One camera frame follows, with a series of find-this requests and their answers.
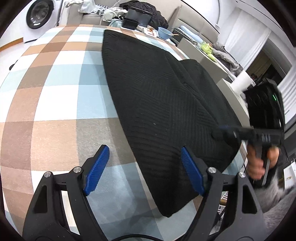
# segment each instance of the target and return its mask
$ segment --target washing machine door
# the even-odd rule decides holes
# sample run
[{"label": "washing machine door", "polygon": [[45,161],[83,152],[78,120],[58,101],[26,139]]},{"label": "washing machine door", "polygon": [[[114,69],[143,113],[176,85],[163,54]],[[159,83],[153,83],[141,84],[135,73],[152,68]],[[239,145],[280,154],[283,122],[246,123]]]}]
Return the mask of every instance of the washing machine door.
[{"label": "washing machine door", "polygon": [[41,28],[47,23],[52,11],[54,10],[54,4],[51,0],[36,0],[30,6],[27,12],[27,25],[31,29]]}]

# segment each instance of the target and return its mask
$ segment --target hand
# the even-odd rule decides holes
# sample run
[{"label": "hand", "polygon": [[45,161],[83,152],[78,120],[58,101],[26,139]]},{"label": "hand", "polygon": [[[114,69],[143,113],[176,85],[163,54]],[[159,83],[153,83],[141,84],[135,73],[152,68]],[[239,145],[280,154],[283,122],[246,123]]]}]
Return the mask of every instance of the hand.
[{"label": "hand", "polygon": [[[247,173],[254,180],[260,180],[265,174],[265,169],[263,168],[263,160],[256,157],[256,150],[253,146],[248,145],[247,147],[247,158],[248,158],[248,167]],[[269,169],[274,168],[278,161],[279,157],[279,148],[271,147],[267,152],[267,158],[270,160]]]}]

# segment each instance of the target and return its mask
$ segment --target device handle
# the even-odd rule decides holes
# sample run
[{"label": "device handle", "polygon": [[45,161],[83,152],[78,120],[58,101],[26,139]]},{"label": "device handle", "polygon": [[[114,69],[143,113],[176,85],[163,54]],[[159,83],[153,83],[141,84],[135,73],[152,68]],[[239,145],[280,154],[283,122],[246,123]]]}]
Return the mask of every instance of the device handle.
[{"label": "device handle", "polygon": [[266,184],[267,174],[269,170],[270,160],[267,158],[267,151],[270,146],[262,146],[262,145],[253,145],[256,150],[256,157],[261,158],[263,160],[263,168],[265,169],[265,174],[260,180],[254,180],[254,187],[263,187]]}]

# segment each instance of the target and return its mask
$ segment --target plaid tablecloth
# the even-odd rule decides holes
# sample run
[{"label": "plaid tablecloth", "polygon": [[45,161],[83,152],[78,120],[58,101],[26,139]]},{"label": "plaid tablecloth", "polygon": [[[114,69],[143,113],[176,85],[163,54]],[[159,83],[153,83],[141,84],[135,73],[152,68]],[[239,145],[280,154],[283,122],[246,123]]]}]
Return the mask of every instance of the plaid tablecloth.
[{"label": "plaid tablecloth", "polygon": [[[88,201],[107,238],[139,233],[165,241],[189,227],[200,198],[163,217],[148,190],[120,125],[107,86],[101,48],[106,28],[187,56],[143,33],[93,26],[59,26],[35,41],[0,88],[0,165],[5,214],[22,233],[24,218],[45,171],[65,173],[95,154],[101,144],[110,160]],[[245,159],[241,147],[226,170],[235,174]],[[67,193],[69,226],[78,232]]]}]

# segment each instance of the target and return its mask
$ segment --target silver screw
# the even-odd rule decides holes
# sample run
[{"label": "silver screw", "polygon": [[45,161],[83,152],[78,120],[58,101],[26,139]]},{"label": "silver screw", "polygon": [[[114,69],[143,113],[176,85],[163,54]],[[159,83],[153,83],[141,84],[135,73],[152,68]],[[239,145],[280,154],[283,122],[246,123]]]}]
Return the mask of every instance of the silver screw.
[{"label": "silver screw", "polygon": [[208,171],[209,173],[216,173],[217,170],[214,167],[209,167]]},{"label": "silver screw", "polygon": [[75,173],[81,172],[81,167],[74,167],[73,172],[75,172]]},{"label": "silver screw", "polygon": [[246,174],[245,174],[244,172],[239,172],[239,176],[240,176],[241,178],[244,178],[244,177],[246,177]]},{"label": "silver screw", "polygon": [[44,173],[44,177],[50,177],[51,174],[52,174],[51,172],[46,172]]}]

